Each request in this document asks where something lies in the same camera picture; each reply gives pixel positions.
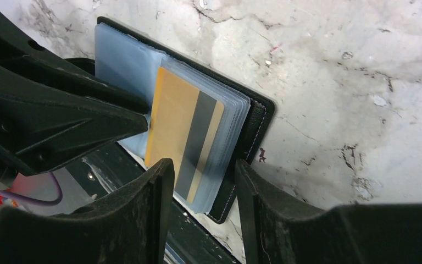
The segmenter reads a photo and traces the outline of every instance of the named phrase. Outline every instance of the white marble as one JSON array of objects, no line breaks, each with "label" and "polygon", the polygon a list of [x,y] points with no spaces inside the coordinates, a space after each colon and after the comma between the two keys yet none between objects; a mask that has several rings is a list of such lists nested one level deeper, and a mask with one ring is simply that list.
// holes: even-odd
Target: white marble
[{"label": "white marble", "polygon": [[[0,0],[0,10],[63,57],[93,57],[107,15],[272,97],[254,168],[301,200],[422,202],[422,1]],[[240,234],[236,205],[224,225],[195,217],[243,261],[227,235]]]}]

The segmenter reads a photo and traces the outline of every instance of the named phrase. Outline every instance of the gold card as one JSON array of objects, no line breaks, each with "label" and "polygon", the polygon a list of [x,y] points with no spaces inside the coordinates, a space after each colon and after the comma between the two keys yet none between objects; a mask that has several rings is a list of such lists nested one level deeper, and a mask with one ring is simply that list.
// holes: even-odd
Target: gold card
[{"label": "gold card", "polygon": [[174,190],[195,199],[224,105],[170,71],[159,68],[149,127],[145,165],[174,161]]}]

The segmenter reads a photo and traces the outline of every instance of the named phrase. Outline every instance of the black magnetic stripe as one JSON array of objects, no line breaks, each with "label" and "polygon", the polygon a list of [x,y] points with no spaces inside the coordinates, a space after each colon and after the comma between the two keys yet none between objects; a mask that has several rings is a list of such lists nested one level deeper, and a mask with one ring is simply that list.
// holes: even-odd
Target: black magnetic stripe
[{"label": "black magnetic stripe", "polygon": [[204,92],[199,92],[187,143],[185,143],[184,156],[180,164],[179,177],[175,184],[175,191],[185,200],[187,200],[188,191],[192,185],[215,106],[216,100],[214,98]]}]

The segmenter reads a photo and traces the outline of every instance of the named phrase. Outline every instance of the black leather wallet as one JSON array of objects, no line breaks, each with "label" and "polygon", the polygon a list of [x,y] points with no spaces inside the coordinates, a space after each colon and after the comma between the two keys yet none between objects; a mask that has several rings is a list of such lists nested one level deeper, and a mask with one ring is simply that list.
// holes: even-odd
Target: black leather wallet
[{"label": "black leather wallet", "polygon": [[202,73],[208,75],[209,77],[214,78],[215,80],[245,94],[251,99],[251,106],[248,112],[248,116],[245,120],[242,131],[240,132],[240,136],[238,137],[237,145],[235,146],[223,182],[221,184],[221,187],[219,188],[218,195],[214,200],[213,207],[210,213],[208,214],[208,217],[211,218],[217,224],[223,223],[236,197],[234,180],[235,162],[237,161],[237,159],[240,158],[244,159],[248,163],[251,163],[253,161],[259,149],[259,145],[263,140],[264,134],[266,133],[266,130],[269,126],[269,123],[271,122],[274,116],[274,102],[271,99],[251,90],[250,88],[245,87],[237,81],[225,77],[222,74],[217,73],[216,71],[194,61],[193,59],[177,51],[165,47],[164,45],[146,36],[146,34],[138,32],[134,29],[131,29],[116,21],[102,16],[98,18],[98,24],[100,23],[104,23],[108,26],[111,26],[114,29],[119,30],[123,34],[130,35],[136,40],[146,45],[149,45],[157,50],[164,51],[167,55],[179,61],[185,62],[196,70],[199,70]]}]

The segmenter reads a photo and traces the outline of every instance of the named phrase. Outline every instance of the white stitching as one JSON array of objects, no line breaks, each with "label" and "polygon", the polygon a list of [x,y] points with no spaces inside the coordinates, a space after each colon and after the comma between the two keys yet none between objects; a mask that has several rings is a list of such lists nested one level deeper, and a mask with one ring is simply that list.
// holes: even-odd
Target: white stitching
[{"label": "white stitching", "polygon": [[[245,158],[247,161],[248,161],[248,157],[250,156],[250,153],[252,152],[252,149],[254,147],[254,143],[256,142],[256,138],[258,137],[259,131],[261,130],[261,127],[263,126],[264,119],[266,118],[266,114],[268,112],[267,109],[266,109],[266,107],[264,107],[263,104],[261,104],[261,105],[264,108],[264,115],[263,115],[263,119],[261,119],[261,123],[260,123],[260,125],[258,127],[258,131],[256,132],[256,136],[255,136],[255,138],[253,140],[252,146],[250,147],[250,150],[248,151],[247,157]],[[211,214],[208,215],[213,220],[215,220],[217,222],[220,222],[222,220],[222,218],[224,216],[224,212],[227,209],[227,206],[229,205],[230,198],[232,197],[232,194],[234,194],[235,186],[237,186],[237,185],[234,184],[234,187],[232,188],[232,191],[230,192],[229,198],[227,199],[227,202],[226,202],[226,204],[224,206],[224,209],[223,209],[223,213],[221,214],[221,217],[219,218],[219,220],[216,220]]]}]

